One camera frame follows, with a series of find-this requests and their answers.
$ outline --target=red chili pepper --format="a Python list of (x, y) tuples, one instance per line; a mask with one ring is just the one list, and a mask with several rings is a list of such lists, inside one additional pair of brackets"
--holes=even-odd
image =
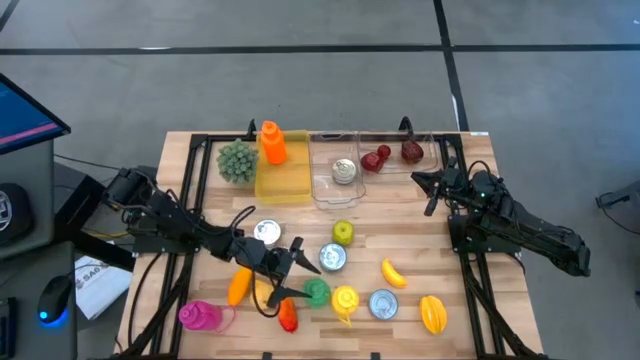
[(296, 315), (296, 305), (292, 298), (286, 298), (280, 302), (278, 320), (287, 332), (292, 333), (298, 328), (298, 315)]

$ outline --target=tin can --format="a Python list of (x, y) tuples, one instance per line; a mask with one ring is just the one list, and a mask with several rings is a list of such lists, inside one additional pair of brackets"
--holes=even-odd
[(398, 299), (387, 289), (376, 290), (369, 298), (369, 310), (379, 320), (389, 320), (398, 313)]
[(347, 251), (338, 244), (327, 244), (320, 249), (320, 265), (326, 271), (338, 271), (347, 263)]
[(331, 167), (333, 181), (340, 185), (348, 185), (356, 178), (357, 168), (353, 161), (340, 159)]
[(280, 239), (280, 225), (275, 220), (260, 221), (253, 229), (253, 237), (264, 241), (265, 246), (273, 246)]

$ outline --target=blue light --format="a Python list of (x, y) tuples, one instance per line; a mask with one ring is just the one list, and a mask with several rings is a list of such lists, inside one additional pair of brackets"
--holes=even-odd
[(50, 322), (47, 324), (41, 321), (40, 324), (42, 324), (42, 326), (46, 328), (59, 328), (65, 325), (68, 317), (69, 317), (69, 310), (64, 309), (64, 312), (62, 313), (62, 315), (60, 315), (60, 317), (54, 320), (53, 322)]

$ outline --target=pink bottle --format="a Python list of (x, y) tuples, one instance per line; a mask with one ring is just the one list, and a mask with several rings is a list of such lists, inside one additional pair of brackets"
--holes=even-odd
[[(227, 322), (227, 325), (220, 329), (223, 319), (222, 312), (227, 309), (233, 312), (233, 316), (231, 320)], [(198, 331), (213, 331), (215, 333), (225, 331), (235, 317), (236, 309), (234, 307), (212, 305), (204, 301), (187, 303), (180, 309), (180, 313), (178, 314), (178, 318), (185, 328)]]

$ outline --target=monitor screen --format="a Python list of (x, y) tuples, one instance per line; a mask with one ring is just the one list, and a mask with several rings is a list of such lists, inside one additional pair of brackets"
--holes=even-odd
[(8, 79), (0, 78), (0, 154), (67, 134), (68, 126)]

